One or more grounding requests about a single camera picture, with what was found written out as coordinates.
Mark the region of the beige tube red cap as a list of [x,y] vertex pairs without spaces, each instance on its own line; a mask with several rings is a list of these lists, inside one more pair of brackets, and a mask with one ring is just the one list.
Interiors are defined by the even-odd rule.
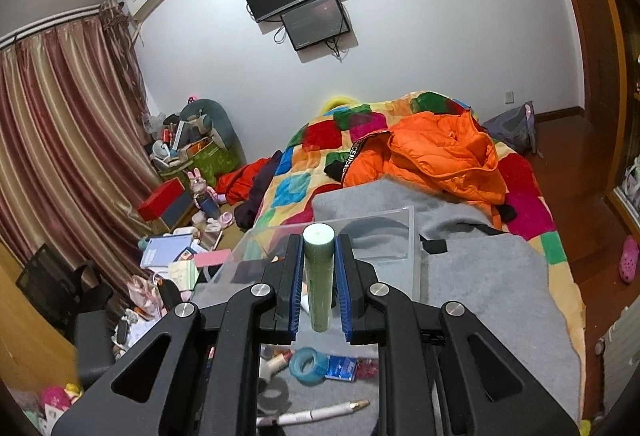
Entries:
[[258,378],[269,383],[274,375],[280,373],[288,366],[292,356],[293,352],[288,350],[287,352],[280,352],[280,354],[270,359],[260,359]]

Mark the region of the blue card box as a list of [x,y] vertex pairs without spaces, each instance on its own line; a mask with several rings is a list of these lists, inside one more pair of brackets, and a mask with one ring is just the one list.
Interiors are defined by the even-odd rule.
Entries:
[[324,377],[338,382],[355,382],[358,371],[358,359],[345,356],[330,355]]

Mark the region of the teal tape roll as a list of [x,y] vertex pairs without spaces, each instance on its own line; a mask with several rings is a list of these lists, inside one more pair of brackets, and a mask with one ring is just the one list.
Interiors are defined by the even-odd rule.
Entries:
[[314,386],[326,378],[329,357],[311,347],[296,349],[288,363],[288,370],[300,384]]

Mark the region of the light green tube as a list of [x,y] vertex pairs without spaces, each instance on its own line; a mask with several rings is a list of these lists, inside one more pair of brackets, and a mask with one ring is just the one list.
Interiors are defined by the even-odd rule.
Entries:
[[304,263],[311,327],[319,333],[331,323],[335,232],[315,222],[303,231]]

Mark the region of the white pen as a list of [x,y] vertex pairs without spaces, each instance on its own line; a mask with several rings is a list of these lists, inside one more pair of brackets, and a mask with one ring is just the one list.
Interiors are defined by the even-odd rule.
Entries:
[[356,400],[344,402],[344,404],[333,404],[333,406],[309,409],[298,412],[288,412],[278,416],[258,416],[257,427],[267,427],[273,425],[291,426],[314,423],[318,421],[350,416],[351,414],[363,410],[370,406],[369,400]]

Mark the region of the clear plastic storage bin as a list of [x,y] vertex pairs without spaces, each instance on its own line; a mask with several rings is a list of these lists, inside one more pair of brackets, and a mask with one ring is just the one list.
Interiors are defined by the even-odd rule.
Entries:
[[281,297],[271,318],[284,330],[278,345],[375,358],[378,346],[356,340],[352,317],[363,314],[366,292],[346,282],[346,263],[353,259],[371,265],[376,281],[418,297],[413,208],[250,230],[192,300],[202,309],[224,304],[281,268],[273,284]]

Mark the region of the pink flat box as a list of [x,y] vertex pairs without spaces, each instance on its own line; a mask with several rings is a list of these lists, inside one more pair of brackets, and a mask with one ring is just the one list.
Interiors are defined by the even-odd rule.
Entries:
[[196,253],[193,257],[198,268],[217,267],[223,265],[232,255],[229,248],[217,249],[217,251]]

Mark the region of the blue white notebook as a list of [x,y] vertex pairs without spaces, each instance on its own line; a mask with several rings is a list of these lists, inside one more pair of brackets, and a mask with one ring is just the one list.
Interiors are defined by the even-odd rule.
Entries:
[[140,267],[143,269],[167,267],[187,248],[191,247],[190,234],[152,237],[142,253]]

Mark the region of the pink rabbit toy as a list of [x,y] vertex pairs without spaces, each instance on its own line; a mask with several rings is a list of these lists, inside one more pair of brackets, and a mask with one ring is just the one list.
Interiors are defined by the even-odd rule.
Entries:
[[227,203],[226,196],[217,193],[208,184],[198,168],[188,170],[186,175],[189,178],[190,190],[195,206],[206,218],[219,219],[221,216],[220,207]]

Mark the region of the red gift box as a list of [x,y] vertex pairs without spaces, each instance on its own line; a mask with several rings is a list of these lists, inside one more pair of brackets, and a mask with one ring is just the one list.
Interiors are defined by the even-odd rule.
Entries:
[[182,196],[184,185],[179,178],[163,182],[138,207],[137,212],[144,221],[159,219],[166,209]]

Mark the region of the red clothing pile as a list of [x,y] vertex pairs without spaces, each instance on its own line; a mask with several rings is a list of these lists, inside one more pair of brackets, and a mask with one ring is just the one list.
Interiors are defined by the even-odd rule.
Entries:
[[250,191],[254,188],[255,178],[269,162],[268,157],[244,165],[232,173],[219,176],[214,190],[223,195],[229,205],[243,203],[250,197]]

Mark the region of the green gift box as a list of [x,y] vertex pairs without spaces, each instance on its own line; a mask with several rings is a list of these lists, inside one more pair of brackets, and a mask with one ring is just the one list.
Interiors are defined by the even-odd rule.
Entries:
[[235,147],[224,149],[216,143],[209,143],[192,157],[192,170],[198,170],[212,187],[221,176],[232,173],[239,166],[238,150]]

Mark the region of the pink croc shoe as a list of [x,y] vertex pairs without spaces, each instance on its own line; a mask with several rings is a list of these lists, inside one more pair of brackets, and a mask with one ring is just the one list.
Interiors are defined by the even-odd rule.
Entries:
[[632,235],[624,240],[622,255],[618,263],[618,273],[626,284],[630,284],[636,278],[639,263],[639,245]]

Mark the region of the orange puffer jacket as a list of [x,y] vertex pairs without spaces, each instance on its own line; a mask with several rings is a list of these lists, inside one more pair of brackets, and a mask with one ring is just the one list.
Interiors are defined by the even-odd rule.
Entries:
[[371,133],[352,148],[342,185],[378,179],[407,183],[419,191],[479,209],[498,225],[506,199],[494,142],[469,111],[459,115],[420,112]]

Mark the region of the colourful patchwork quilt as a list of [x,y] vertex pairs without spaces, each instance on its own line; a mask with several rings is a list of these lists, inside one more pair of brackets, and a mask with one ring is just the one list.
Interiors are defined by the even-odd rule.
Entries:
[[[371,133],[380,133],[401,118],[420,112],[459,115],[465,111],[477,122],[467,105],[431,91],[412,92],[386,102],[340,102],[303,125],[291,139],[262,199],[258,226],[275,227],[311,219],[312,198],[341,188],[352,148]],[[522,237],[547,260],[549,291],[565,317],[574,349],[583,357],[585,305],[533,167],[503,142],[490,139],[495,144],[499,171],[506,183],[506,199],[498,207],[500,223],[491,226]]]

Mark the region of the striped red gold curtain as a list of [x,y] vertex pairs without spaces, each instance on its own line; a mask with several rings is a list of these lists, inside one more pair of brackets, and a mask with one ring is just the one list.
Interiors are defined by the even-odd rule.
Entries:
[[137,208],[160,183],[147,111],[115,1],[2,48],[1,240],[21,263],[48,245],[127,292],[150,231]]

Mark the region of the grey backpack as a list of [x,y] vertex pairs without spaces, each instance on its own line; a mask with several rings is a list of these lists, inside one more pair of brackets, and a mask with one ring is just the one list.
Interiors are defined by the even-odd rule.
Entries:
[[537,153],[535,110],[532,101],[489,119],[484,122],[483,128],[492,139],[503,142],[515,152]]

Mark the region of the grey green plush cushion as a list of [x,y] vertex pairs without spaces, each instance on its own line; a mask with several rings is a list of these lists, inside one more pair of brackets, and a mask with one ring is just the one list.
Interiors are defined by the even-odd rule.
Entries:
[[235,146],[236,134],[224,108],[216,101],[197,99],[186,104],[180,119],[194,126],[201,135],[211,137],[219,148],[230,150]]

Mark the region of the wooden door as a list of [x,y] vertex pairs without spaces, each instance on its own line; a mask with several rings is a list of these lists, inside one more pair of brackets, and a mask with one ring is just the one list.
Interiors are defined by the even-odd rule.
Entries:
[[614,131],[620,121],[625,73],[624,43],[615,0],[570,0],[575,14],[585,79],[586,117]]

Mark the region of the small black wall screen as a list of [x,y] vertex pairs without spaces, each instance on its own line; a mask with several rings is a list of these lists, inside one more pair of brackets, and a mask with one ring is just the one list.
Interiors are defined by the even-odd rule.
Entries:
[[281,14],[295,51],[336,39],[350,32],[341,0],[308,0]]

